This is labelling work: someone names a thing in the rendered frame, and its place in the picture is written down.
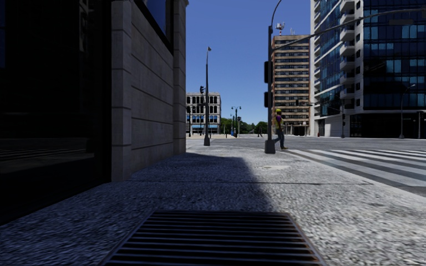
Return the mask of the metal sidewalk grate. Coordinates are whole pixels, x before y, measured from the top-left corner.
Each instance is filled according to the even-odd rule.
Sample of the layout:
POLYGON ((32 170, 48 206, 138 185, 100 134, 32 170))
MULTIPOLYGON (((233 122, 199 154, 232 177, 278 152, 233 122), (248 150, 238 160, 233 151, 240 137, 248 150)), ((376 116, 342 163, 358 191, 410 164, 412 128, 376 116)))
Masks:
POLYGON ((159 209, 99 266, 327 266, 288 213, 159 209))

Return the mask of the pale stone building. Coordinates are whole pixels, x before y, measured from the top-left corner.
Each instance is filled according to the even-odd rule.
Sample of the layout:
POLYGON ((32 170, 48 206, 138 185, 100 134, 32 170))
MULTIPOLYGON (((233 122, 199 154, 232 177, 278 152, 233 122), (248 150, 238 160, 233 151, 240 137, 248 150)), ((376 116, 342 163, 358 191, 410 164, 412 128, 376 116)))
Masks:
MULTIPOLYGON (((186 93, 186 133, 200 135, 200 93, 186 93)), ((209 93, 209 133, 219 134, 221 119, 221 98, 216 92, 209 93)), ((204 134, 205 134, 205 107, 204 107, 204 134)))

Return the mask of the grey street lamp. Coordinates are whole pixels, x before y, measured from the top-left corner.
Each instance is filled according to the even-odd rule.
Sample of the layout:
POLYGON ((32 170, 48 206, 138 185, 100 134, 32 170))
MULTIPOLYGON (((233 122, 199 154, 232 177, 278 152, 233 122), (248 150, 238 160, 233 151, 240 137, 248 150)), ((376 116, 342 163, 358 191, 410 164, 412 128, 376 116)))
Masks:
POLYGON ((209 138, 209 115, 210 115, 210 109, 209 109, 209 51, 211 51, 211 48, 207 48, 206 52, 206 86, 205 86, 205 138, 204 138, 204 146, 210 146, 210 138, 209 138))
POLYGON ((231 109, 235 111, 234 137, 238 137, 239 128, 240 128, 239 123, 241 120, 241 118, 238 116, 238 110, 241 110, 241 106, 232 106, 231 109))
POLYGON ((405 91, 402 93, 402 96, 401 96, 401 101, 400 101, 400 135, 398 137, 399 139, 404 139, 404 135, 403 135, 403 101, 404 101, 404 96, 405 96, 406 92, 414 86, 415 86, 415 84, 408 86, 405 89, 405 91))

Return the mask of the trees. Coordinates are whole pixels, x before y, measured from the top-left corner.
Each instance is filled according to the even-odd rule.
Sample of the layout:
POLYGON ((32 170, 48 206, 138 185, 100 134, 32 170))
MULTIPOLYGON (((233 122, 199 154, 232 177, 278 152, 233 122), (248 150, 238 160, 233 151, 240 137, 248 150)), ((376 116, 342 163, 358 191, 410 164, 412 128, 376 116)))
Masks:
MULTIPOLYGON (((219 126, 220 134, 231 134, 232 129, 237 128, 237 124, 234 125, 234 121, 232 118, 226 119, 222 118, 219 126)), ((260 121, 257 124, 248 124, 243 121, 240 121, 240 131, 241 134, 258 134, 261 131, 261 134, 267 134, 267 122, 260 121)))

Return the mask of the grey stone building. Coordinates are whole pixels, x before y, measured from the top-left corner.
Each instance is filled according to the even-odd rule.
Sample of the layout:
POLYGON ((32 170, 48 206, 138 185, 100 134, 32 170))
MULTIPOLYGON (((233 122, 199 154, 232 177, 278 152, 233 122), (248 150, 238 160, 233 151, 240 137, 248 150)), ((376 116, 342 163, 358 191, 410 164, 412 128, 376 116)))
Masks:
POLYGON ((188 0, 0 0, 0 225, 184 152, 188 0))

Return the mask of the tan concrete tower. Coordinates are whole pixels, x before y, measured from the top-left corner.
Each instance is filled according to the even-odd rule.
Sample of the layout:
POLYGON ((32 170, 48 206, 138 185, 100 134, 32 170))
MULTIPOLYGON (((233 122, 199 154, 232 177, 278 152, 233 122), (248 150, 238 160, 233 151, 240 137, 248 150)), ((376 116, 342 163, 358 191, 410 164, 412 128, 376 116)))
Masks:
POLYGON ((310 41, 304 35, 278 35, 272 40, 274 109, 280 109, 286 135, 305 136, 310 121, 310 41))

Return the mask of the glass tower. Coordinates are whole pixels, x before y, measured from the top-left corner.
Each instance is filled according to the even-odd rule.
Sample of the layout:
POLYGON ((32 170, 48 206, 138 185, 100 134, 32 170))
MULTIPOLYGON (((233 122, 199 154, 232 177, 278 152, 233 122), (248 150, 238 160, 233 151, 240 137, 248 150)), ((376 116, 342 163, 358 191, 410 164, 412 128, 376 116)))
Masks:
MULTIPOLYGON (((426 6, 426 0, 312 0, 311 34, 354 18, 426 6)), ((311 38, 310 133, 426 139, 426 12, 364 19, 311 38)))

